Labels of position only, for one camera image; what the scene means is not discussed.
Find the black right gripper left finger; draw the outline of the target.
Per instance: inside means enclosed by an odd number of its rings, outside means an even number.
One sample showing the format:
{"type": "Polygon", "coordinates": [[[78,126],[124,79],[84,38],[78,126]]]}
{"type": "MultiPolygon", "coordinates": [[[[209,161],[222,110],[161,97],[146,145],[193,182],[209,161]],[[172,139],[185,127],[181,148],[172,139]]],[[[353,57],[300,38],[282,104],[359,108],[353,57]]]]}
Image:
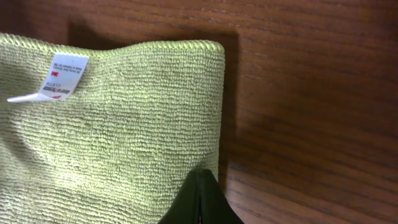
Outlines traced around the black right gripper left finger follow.
{"type": "Polygon", "coordinates": [[[200,193],[197,171],[188,173],[167,213],[158,224],[199,224],[200,193]]]}

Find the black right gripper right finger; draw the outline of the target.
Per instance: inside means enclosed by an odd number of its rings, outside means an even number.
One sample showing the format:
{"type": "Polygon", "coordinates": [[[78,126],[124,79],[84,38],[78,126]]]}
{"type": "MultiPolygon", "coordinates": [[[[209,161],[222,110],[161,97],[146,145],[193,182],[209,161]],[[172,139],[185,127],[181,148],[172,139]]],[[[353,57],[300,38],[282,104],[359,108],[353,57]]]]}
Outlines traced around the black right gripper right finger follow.
{"type": "Polygon", "coordinates": [[[201,223],[243,224],[229,205],[213,173],[203,169],[198,175],[200,190],[201,223]]]}

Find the light green microfiber cloth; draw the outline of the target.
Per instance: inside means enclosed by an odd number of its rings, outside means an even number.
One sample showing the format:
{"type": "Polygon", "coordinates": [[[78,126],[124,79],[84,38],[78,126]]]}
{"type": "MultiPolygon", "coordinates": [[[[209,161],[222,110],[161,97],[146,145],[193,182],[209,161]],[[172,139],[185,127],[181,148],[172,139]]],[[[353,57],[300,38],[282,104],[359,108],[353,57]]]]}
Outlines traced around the light green microfiber cloth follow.
{"type": "Polygon", "coordinates": [[[191,170],[218,174],[225,56],[210,40],[114,50],[1,35],[1,222],[157,223],[191,170]],[[88,59],[70,97],[35,92],[57,53],[88,59]]]}

